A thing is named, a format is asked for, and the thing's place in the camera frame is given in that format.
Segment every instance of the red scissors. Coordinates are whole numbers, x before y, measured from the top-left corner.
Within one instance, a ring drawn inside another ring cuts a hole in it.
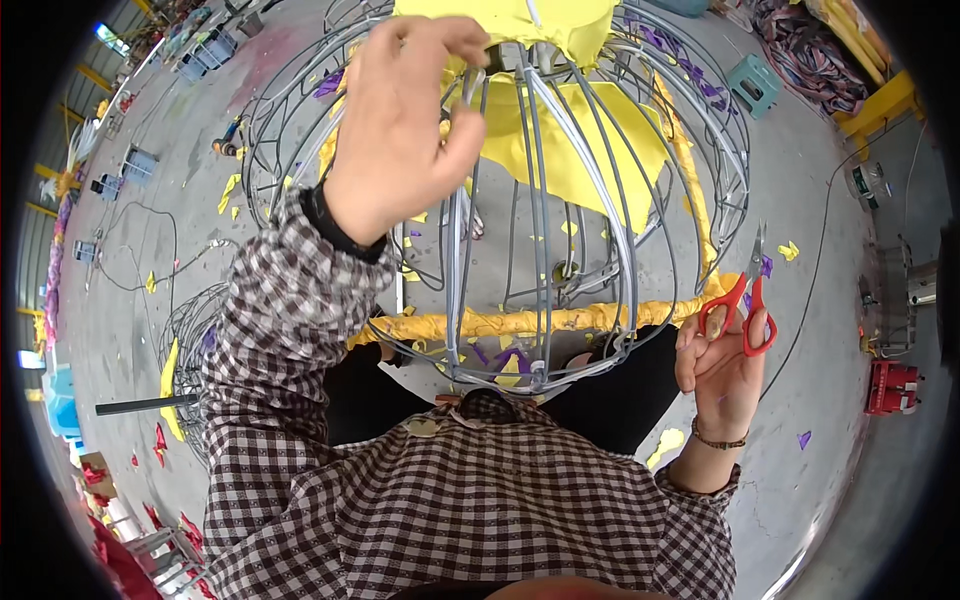
[[[754,242],[754,251],[750,255],[750,264],[747,265],[747,270],[740,274],[740,278],[736,281],[736,285],[733,286],[733,289],[730,290],[724,296],[720,298],[713,299],[700,309],[700,332],[705,334],[707,333],[707,316],[716,306],[726,306],[727,315],[724,317],[723,324],[720,325],[720,333],[717,335],[719,338],[723,334],[727,333],[727,329],[730,328],[730,325],[733,323],[733,311],[739,310],[737,305],[740,303],[740,298],[743,297],[743,293],[747,290],[747,284],[751,281],[754,284],[751,294],[750,306],[748,309],[747,320],[743,323],[743,353],[747,356],[759,356],[760,354],[766,352],[770,349],[770,346],[774,344],[774,340],[777,339],[777,324],[774,323],[773,318],[770,314],[767,314],[767,324],[770,326],[770,337],[760,345],[759,348],[753,348],[750,346],[750,342],[747,339],[747,332],[750,331],[750,323],[753,322],[756,312],[763,308],[763,277],[762,268],[763,268],[763,242],[767,236],[767,224],[761,223],[758,228],[756,228],[756,240]]]

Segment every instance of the hand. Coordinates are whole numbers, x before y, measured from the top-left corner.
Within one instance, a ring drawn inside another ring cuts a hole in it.
[[[711,322],[722,321],[726,311],[725,306],[714,308],[708,329]],[[763,344],[766,322],[766,309],[757,310],[748,332],[751,347]],[[743,335],[739,310],[727,333],[712,342],[702,335],[698,315],[687,318],[677,334],[677,384],[684,394],[696,393],[697,426],[711,442],[736,442],[746,436],[760,401],[764,354],[746,356]]]
[[[489,42],[468,17],[401,16],[377,25],[354,54],[324,196],[357,244],[373,244],[464,182],[486,126],[479,113],[457,107],[441,145],[440,79],[451,54],[486,65]]]

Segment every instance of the scissors blade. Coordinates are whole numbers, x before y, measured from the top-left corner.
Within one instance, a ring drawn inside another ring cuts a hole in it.
[[[750,285],[763,270],[763,242],[767,237],[767,224],[761,221],[756,228],[756,239],[754,240],[754,251],[750,254],[750,264],[747,266],[747,285]]]

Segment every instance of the plaid shirt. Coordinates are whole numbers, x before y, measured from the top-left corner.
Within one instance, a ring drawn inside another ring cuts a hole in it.
[[[324,369],[344,358],[396,262],[334,249],[295,194],[279,210],[280,225],[235,259],[204,367],[204,553],[219,597],[385,598],[428,582],[546,575],[732,595],[723,514],[739,467],[715,494],[681,492],[666,468],[654,476],[522,402],[496,402],[512,408],[505,424],[482,406],[447,406],[427,413],[432,437],[398,424],[329,446]]]

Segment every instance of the power drill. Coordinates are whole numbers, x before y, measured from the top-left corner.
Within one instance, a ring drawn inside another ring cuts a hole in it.
[[[227,127],[227,132],[224,133],[223,137],[218,137],[217,139],[213,140],[213,152],[223,156],[237,156],[237,147],[230,142],[233,141],[233,135],[237,132],[237,128],[239,127],[240,117],[238,116],[234,118],[233,122],[230,123],[229,127]]]

